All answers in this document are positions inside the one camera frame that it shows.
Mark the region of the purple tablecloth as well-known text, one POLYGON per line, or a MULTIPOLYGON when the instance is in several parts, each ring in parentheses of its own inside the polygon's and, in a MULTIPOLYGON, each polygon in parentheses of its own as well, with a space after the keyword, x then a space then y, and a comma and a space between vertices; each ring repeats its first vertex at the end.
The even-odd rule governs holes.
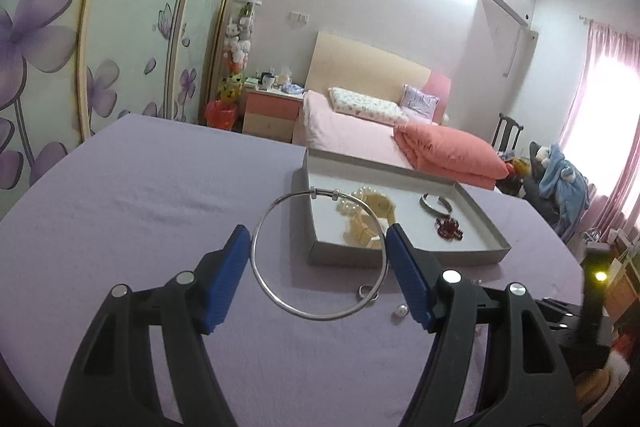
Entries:
MULTIPOLYGON (((1 352, 34 406, 53 421, 74 355, 117 284, 160 287, 255 230, 278 197, 309 187, 303 147, 130 115, 62 159, 1 223, 1 352)), ((582 269, 524 200, 466 186, 511 250, 463 275, 489 287, 523 284, 535 298, 582 300, 582 269)), ((262 226, 257 260, 296 308, 356 303, 375 270, 312 265, 310 198, 289 199, 262 226)), ((205 337, 216 377, 242 426, 396 426, 433 336, 394 320, 394 279, 348 319, 309 322, 279 309, 252 268, 228 317, 205 337)))

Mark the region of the pink curtain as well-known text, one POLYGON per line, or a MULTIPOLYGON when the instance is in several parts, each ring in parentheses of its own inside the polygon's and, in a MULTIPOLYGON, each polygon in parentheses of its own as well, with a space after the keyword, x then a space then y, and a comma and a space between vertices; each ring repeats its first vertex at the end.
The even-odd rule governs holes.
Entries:
POLYGON ((584 68, 560 133, 564 154, 596 188, 602 234, 634 225, 639 202, 639 38, 592 20, 584 68))

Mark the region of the beige pink headboard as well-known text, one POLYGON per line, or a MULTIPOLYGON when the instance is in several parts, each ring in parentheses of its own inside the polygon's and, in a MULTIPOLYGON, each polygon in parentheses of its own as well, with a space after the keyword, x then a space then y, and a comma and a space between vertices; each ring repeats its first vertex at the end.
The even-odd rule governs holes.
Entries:
POLYGON ((451 80, 397 54, 319 31, 305 89, 324 95, 332 87, 399 102, 405 84, 439 98, 435 119, 442 120, 451 80))

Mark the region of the floral sliding wardrobe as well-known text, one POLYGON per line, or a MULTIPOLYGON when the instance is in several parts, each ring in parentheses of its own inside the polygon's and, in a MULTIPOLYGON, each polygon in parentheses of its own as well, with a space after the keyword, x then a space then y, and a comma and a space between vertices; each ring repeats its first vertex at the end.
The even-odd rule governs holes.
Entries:
POLYGON ((193 124, 228 0, 1 0, 1 207, 130 114, 193 124))

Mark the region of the wall light switch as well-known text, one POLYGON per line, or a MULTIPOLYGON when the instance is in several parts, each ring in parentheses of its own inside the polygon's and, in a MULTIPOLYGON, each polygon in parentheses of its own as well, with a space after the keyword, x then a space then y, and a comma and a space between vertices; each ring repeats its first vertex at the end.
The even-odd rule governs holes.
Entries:
POLYGON ((309 15, 305 13, 291 12, 288 14, 288 19, 293 23, 305 25, 309 22, 309 15))

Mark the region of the blue plush blanket pile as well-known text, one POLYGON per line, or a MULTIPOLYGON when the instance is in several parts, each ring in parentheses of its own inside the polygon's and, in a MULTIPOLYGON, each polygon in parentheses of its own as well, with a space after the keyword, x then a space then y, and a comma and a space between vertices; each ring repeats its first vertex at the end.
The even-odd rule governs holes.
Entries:
POLYGON ((556 234, 570 234, 590 206, 589 185, 582 173, 566 159, 561 147, 549 147, 547 165, 539 182, 541 198, 550 199, 558 207, 556 234))

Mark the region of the white pearl bead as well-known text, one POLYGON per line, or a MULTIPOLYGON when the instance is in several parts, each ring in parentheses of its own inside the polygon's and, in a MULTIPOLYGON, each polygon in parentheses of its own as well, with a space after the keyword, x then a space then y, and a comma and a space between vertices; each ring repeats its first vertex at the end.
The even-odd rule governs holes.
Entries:
POLYGON ((393 319, 397 321, 402 320, 408 315, 408 313, 409 313, 408 306, 400 305, 394 310, 393 319))

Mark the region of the red waste bin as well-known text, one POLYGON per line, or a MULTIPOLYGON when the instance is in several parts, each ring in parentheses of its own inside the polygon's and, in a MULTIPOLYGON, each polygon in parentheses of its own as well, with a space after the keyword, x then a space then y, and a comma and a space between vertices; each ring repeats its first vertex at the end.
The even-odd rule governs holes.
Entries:
POLYGON ((238 118, 238 106, 224 100, 210 101, 206 105, 204 118, 208 127, 231 130, 238 118))

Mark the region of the mug on nightstand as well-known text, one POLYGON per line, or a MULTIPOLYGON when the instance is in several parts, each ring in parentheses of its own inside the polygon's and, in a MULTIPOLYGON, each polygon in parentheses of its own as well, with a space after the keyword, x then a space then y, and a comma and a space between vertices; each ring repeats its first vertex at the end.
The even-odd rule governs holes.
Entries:
POLYGON ((265 74, 262 76, 262 78, 260 78, 259 89, 268 91, 269 89, 272 88, 275 81, 276 81, 276 77, 274 77, 272 74, 265 74))

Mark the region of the dark wooden chair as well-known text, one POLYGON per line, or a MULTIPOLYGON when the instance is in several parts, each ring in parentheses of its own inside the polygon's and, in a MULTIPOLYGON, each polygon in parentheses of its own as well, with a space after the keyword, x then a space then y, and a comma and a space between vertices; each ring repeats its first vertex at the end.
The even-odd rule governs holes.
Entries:
POLYGON ((499 153, 515 150, 524 127, 503 113, 499 114, 498 124, 491 140, 491 146, 499 153))

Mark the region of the grey shallow cardboard tray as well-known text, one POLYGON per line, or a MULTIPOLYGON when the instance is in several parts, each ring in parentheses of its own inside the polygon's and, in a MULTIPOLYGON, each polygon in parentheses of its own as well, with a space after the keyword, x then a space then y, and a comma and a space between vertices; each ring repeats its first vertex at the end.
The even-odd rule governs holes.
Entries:
MULTIPOLYGON (((307 150, 304 170, 310 187, 338 190, 347 194, 378 192, 395 205, 396 221, 418 251, 433 254, 446 267, 496 265, 511 245, 480 208, 465 186, 375 161, 338 155, 323 150, 307 150), (436 217, 420 204, 422 194, 446 197, 452 217, 460 225, 462 239, 443 239, 437 233, 436 217)), ((327 197, 308 202, 312 244, 319 241, 367 247, 349 231, 347 206, 327 197)))

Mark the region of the large silver hoop bangle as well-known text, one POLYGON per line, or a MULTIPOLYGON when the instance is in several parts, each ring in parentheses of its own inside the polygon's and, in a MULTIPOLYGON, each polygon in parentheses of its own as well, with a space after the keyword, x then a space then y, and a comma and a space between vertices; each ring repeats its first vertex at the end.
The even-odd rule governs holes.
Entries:
POLYGON ((258 225, 256 225, 256 228, 252 235, 252 241, 250 242, 250 267, 252 268, 255 280, 257 281, 259 287, 262 288, 264 294, 278 308, 282 309, 283 311, 294 315, 294 317, 299 317, 300 319, 313 322, 332 322, 341 320, 345 317, 350 317, 352 314, 356 314, 360 310, 369 306, 369 303, 372 303, 376 295, 378 295, 381 287, 383 286, 387 277, 388 268, 390 267, 390 257, 388 257, 385 244, 385 232, 386 230, 382 227, 380 219, 378 219, 378 216, 375 214, 373 209, 364 200, 352 194, 347 194, 338 190, 327 190, 326 188, 317 187, 306 188, 306 190, 303 191, 286 193, 275 199, 270 204, 265 213, 262 215, 262 219, 260 219, 258 225), (326 267, 340 268, 380 268, 378 278, 371 286, 370 291, 366 295, 361 297, 358 303, 355 303, 353 306, 345 310, 331 313, 311 313, 290 305, 270 287, 268 281, 265 279, 265 277, 262 276, 262 272, 260 272, 257 260, 259 234, 262 231, 262 226, 267 221, 270 212, 272 210, 275 210, 279 205, 283 204, 289 199, 301 197, 317 199, 320 196, 330 198, 334 200, 334 202, 339 202, 340 200, 348 200, 361 212, 364 212, 369 217, 371 225, 373 225, 374 235, 372 236, 372 239, 374 241, 378 241, 378 243, 376 243, 376 246, 378 246, 378 251, 381 254, 380 261, 372 261, 370 257, 376 253, 375 249, 331 244, 319 241, 319 239, 314 239, 314 243, 311 246, 311 250, 309 251, 308 256, 308 261, 312 265, 325 265, 326 267))

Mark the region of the hanging plush toy stack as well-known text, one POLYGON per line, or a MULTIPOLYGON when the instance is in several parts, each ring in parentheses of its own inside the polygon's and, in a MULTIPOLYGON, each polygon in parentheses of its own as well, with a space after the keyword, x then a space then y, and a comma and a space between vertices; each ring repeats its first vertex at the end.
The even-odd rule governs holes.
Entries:
POLYGON ((231 13, 224 26, 221 51, 220 79, 217 96, 222 101, 236 104, 244 86, 244 72, 248 65, 259 0, 234 0, 231 13))

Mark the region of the pink beige nightstand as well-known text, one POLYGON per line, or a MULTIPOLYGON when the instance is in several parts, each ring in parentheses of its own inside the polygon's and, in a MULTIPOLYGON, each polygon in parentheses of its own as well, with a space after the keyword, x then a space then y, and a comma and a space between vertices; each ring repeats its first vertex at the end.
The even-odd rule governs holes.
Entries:
POLYGON ((287 94, 274 89, 248 90, 242 132, 291 143, 303 99, 302 94, 287 94))

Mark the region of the bed with pink sheet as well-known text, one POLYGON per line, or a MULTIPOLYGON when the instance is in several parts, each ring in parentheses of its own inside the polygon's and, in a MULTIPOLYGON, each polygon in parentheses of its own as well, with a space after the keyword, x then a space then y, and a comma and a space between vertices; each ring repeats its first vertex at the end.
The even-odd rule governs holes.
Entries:
POLYGON ((304 95, 293 142, 313 150, 413 169, 394 140, 394 127, 336 113, 329 99, 314 91, 304 95))

